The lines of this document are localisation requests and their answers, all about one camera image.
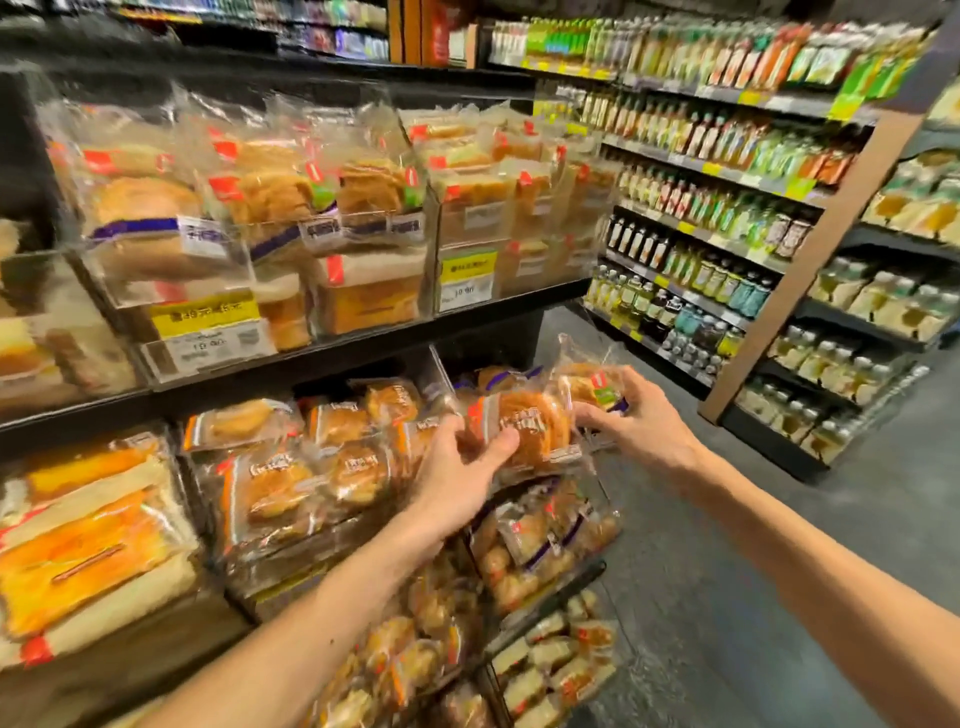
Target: forearm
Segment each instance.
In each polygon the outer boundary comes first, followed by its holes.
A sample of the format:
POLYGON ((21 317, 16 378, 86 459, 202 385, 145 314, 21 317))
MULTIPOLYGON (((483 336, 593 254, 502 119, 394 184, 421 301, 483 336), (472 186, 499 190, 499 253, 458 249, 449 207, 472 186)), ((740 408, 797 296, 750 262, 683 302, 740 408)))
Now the forearm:
POLYGON ((684 494, 776 585, 864 697, 897 726, 960 725, 960 619, 873 567, 704 450, 684 494))
POLYGON ((141 728, 294 725, 429 555, 416 523, 416 514, 399 514, 316 590, 174 692, 141 728))

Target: gray floor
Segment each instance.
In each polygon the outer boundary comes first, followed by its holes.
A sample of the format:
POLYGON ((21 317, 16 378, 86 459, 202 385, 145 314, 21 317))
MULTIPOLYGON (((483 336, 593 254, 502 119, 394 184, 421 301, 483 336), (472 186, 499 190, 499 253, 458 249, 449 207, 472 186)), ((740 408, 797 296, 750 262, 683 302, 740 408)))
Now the gray floor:
MULTIPOLYGON (((610 340, 564 308, 546 313, 541 357, 566 331, 610 340)), ((960 355, 944 356, 897 416, 817 488, 797 482, 696 413, 697 401, 649 366, 712 450, 878 567, 960 614, 960 355)), ((625 518, 604 587, 636 649, 629 670, 575 723, 691 728, 860 728, 883 721, 783 610, 770 585, 696 509, 616 454, 597 469, 625 518)))

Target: person's right arm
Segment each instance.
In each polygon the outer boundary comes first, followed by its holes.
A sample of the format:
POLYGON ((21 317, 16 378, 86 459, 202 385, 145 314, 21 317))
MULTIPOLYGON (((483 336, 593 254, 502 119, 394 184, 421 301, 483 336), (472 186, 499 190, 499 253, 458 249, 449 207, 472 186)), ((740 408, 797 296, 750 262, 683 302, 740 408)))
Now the person's right arm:
POLYGON ((627 416, 577 424, 667 475, 777 586, 784 606, 896 726, 960 726, 960 618, 844 548, 707 449, 662 390, 623 368, 627 416))

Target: skin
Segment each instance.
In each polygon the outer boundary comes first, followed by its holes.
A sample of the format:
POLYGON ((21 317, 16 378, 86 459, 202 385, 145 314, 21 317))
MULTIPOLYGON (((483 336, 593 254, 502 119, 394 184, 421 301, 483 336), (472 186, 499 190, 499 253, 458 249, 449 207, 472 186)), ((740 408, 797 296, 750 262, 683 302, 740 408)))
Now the skin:
MULTIPOLYGON (((577 424, 609 433, 712 516, 780 599, 892 725, 960 728, 960 619, 871 566, 710 452, 662 390, 623 375, 627 416, 576 404, 577 424)), ((175 691, 140 728, 296 724, 404 580, 487 498, 516 450, 504 430, 465 464, 458 417, 441 424, 410 505, 317 589, 175 691)))

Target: person's left arm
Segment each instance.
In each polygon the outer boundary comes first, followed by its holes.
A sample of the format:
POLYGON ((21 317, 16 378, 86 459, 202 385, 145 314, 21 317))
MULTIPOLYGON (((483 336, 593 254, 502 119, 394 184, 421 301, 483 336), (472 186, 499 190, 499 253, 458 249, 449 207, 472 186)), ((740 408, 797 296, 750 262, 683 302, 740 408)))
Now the person's left arm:
POLYGON ((410 505, 383 530, 317 589, 173 692, 138 728, 293 726, 403 582, 480 509, 493 473, 519 442, 515 430, 504 430, 466 465, 456 444, 462 429, 459 417, 444 418, 410 505))

